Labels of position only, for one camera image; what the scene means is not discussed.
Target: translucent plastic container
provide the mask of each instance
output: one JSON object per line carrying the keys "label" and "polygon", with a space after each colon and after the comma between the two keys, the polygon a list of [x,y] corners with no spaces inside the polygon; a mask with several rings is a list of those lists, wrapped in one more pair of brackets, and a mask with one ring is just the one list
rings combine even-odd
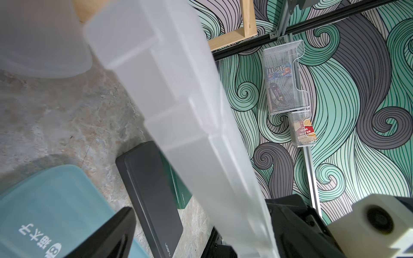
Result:
{"label": "translucent plastic container", "polygon": [[0,31],[0,69],[65,78],[92,66],[71,0],[0,1]]}
{"label": "translucent plastic container", "polygon": [[279,257],[270,214],[195,10],[186,0],[119,0],[84,30],[238,257]]}
{"label": "translucent plastic container", "polygon": [[301,110],[288,113],[291,141],[296,147],[313,146],[317,137],[311,124],[311,111]]}
{"label": "translucent plastic container", "polygon": [[304,55],[303,40],[262,52],[270,115],[310,107],[309,94],[296,85],[294,61]]}

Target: concrete floor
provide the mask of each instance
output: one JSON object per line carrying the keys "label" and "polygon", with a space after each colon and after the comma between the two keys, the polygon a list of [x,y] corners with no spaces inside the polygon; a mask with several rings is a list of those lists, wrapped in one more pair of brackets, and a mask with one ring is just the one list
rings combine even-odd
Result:
{"label": "concrete floor", "polygon": [[[126,90],[96,61],[66,79],[0,70],[0,121],[0,193],[37,171],[74,164],[115,211],[132,206],[115,158],[151,138]],[[194,197],[179,214],[184,231],[174,257],[200,257],[212,225]],[[152,257],[139,222],[135,238]]]}

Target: wooden beam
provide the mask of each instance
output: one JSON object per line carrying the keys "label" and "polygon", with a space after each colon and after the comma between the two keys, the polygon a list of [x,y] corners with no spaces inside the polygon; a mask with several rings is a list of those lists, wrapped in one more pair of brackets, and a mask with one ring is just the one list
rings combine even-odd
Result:
{"label": "wooden beam", "polygon": [[[72,0],[73,7],[81,22],[86,22],[95,15],[109,0]],[[257,34],[254,3],[252,0],[240,0],[244,26],[208,41],[211,51],[226,47]]]}
{"label": "wooden beam", "polygon": [[90,20],[108,2],[109,0],[72,0],[75,12],[81,22]]}
{"label": "wooden beam", "polygon": [[254,3],[252,0],[240,0],[243,27],[225,33],[208,41],[211,51],[250,38],[257,34]]}

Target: black metal bar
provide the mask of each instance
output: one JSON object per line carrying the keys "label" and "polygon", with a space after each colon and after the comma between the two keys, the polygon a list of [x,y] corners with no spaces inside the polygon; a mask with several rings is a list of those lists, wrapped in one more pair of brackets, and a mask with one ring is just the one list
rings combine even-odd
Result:
{"label": "black metal bar", "polygon": [[[307,30],[311,30],[314,28],[318,28],[327,24],[331,24],[337,22],[339,20],[345,19],[351,15],[359,14],[382,5],[395,2],[397,0],[363,0],[343,8],[334,10],[332,12],[320,15],[318,17],[314,17],[312,19],[300,22],[298,24],[288,26],[285,34],[299,34],[301,32],[305,32]],[[232,47],[227,47],[223,50],[217,51],[213,53],[215,61],[220,59],[232,56],[233,54],[241,53],[245,50],[260,47],[262,45],[268,44],[270,42],[277,41],[278,38],[270,39],[269,34],[265,34],[262,36],[258,36],[256,38],[252,38],[245,42],[241,42],[238,45],[234,45]]]}
{"label": "black metal bar", "polygon": [[[123,207],[65,258],[126,258],[132,246],[135,225],[135,212],[131,207]],[[52,248],[45,257],[56,255]]]}

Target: swirl-patterned wallpaper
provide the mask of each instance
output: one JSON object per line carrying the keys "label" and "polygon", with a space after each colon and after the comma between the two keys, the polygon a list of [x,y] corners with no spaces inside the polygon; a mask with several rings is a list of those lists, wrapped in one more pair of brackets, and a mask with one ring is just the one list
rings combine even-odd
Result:
{"label": "swirl-patterned wallpaper", "polygon": [[[295,9],[290,25],[357,0],[320,0]],[[242,25],[238,0],[189,0],[207,39]],[[259,35],[274,30],[281,1],[254,0]],[[330,223],[371,193],[412,196],[413,0],[399,0],[294,36],[303,39],[302,87],[318,137],[312,148],[323,219]],[[265,198],[309,186],[286,114],[269,117],[261,67],[267,44],[217,62]]]}

